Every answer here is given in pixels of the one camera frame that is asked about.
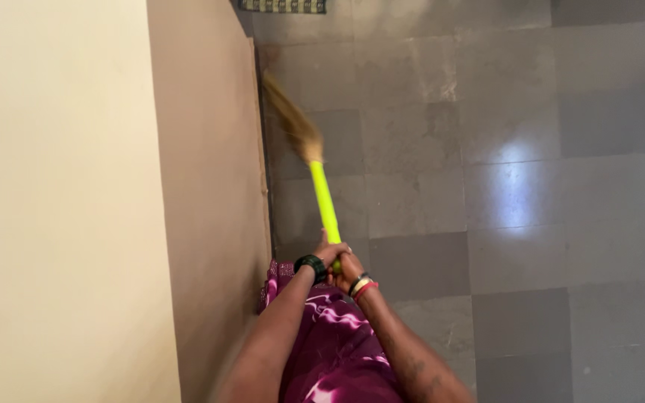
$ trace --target broom handle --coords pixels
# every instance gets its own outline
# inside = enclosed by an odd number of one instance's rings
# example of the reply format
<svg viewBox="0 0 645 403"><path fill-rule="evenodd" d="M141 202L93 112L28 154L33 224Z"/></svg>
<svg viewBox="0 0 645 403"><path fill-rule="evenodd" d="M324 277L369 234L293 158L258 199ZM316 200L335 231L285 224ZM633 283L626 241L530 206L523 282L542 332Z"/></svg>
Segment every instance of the broom handle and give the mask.
<svg viewBox="0 0 645 403"><path fill-rule="evenodd" d="M314 160L310 163L310 172L312 173L312 183L315 185L315 195L318 197L322 226L327 230L327 242L339 244L342 240L340 239L340 231L337 229L335 207L333 207L333 198L330 196L330 189L327 187L323 164ZM340 272L339 260L333 262L333 271L336 273Z"/></svg>

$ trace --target gray tile floor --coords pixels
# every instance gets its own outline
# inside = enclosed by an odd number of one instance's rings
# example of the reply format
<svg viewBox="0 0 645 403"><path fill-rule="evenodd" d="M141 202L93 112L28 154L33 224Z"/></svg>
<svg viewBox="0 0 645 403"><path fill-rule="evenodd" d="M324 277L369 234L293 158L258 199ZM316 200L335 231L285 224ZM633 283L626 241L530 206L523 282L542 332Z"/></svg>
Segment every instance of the gray tile floor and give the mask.
<svg viewBox="0 0 645 403"><path fill-rule="evenodd" d="M481 403L645 402L645 0L252 15L343 239ZM266 115L279 259L320 218Z"/></svg>

